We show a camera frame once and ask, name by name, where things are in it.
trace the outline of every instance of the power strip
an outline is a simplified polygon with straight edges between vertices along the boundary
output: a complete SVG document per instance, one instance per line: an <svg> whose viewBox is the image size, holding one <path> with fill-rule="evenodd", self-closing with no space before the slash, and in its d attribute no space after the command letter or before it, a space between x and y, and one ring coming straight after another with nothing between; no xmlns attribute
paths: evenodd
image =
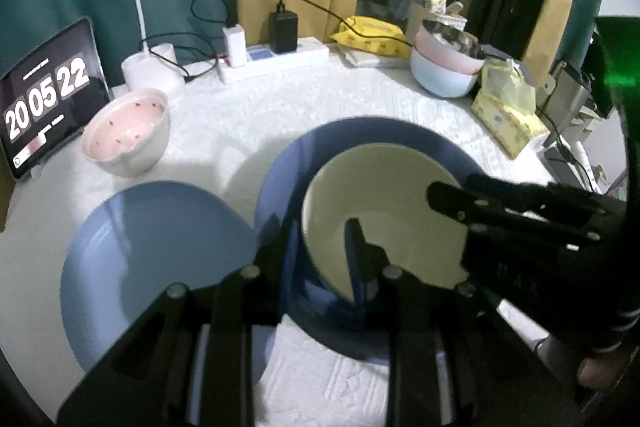
<svg viewBox="0 0 640 427"><path fill-rule="evenodd" d="M279 71L317 66L329 59L329 48L315 37L298 39L298 48L291 53L275 54L268 44L258 44L246 49L246 64L232 68L226 61L218 61L218 74L225 84Z"/></svg>

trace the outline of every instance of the dark blue plate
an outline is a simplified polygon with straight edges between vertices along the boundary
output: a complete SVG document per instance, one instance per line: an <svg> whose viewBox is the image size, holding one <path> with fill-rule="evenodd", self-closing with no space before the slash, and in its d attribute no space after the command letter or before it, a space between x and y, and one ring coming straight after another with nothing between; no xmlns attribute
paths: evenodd
<svg viewBox="0 0 640 427"><path fill-rule="evenodd" d="M196 289L251 263L255 233L215 195L177 182L118 192L76 232L60 306L71 349L88 371L172 282ZM273 328L254 327L254 378Z"/></svg>
<svg viewBox="0 0 640 427"><path fill-rule="evenodd" d="M255 212L261 244L277 237L282 223L294 223L290 250L296 263L290 288L289 315L313 338L348 357L385 362L386 334L364 331L353 320L353 305L325 287L300 236L299 220L309 183L329 160L366 143L396 143L420 151L446 168L462 187L480 166L441 135L392 118L360 117L337 120L293 142L274 162L264 179Z"/></svg>

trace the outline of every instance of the pink bowl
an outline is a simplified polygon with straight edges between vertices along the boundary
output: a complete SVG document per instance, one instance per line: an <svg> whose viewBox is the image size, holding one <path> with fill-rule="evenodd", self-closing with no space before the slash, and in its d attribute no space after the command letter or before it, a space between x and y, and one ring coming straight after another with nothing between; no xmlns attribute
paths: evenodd
<svg viewBox="0 0 640 427"><path fill-rule="evenodd" d="M478 74L484 65L484 60L469 57L457 52L451 46L443 44L422 25L415 36L414 48L433 64L456 73Z"/></svg>
<svg viewBox="0 0 640 427"><path fill-rule="evenodd" d="M93 117L82 133L82 152L111 174L137 176L164 153L169 126L166 95L158 89L136 89Z"/></svg>

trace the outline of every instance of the black charger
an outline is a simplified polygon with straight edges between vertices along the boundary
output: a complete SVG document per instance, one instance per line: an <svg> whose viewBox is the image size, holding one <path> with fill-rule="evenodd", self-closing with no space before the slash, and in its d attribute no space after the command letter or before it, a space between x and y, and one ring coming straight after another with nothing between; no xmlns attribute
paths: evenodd
<svg viewBox="0 0 640 427"><path fill-rule="evenodd" d="M277 54L298 48L298 14L285 10L282 1L269 14L269 46Z"/></svg>

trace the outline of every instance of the white charger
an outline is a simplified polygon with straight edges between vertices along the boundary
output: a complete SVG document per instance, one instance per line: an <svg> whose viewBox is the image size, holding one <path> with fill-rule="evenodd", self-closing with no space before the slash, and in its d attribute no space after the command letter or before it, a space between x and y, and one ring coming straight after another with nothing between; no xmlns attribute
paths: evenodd
<svg viewBox="0 0 640 427"><path fill-rule="evenodd" d="M246 64L246 38L244 28L236 24L231 28L222 28L225 36L226 62L232 68L239 68Z"/></svg>

